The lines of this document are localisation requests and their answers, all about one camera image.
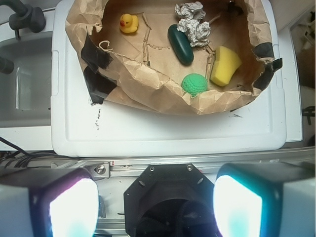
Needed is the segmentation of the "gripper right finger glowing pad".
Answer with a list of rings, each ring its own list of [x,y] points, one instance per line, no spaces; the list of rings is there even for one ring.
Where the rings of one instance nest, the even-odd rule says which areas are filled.
[[[314,237],[316,165],[226,163],[214,184],[213,209],[224,237]]]

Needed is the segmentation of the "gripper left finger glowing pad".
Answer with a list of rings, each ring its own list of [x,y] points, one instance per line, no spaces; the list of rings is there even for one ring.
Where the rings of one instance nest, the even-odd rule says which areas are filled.
[[[84,168],[1,168],[2,237],[91,237],[99,193]]]

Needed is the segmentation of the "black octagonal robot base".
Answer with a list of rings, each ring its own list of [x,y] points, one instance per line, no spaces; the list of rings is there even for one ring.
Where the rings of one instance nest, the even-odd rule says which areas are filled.
[[[193,164],[149,165],[124,192],[131,237],[215,237],[214,184]]]

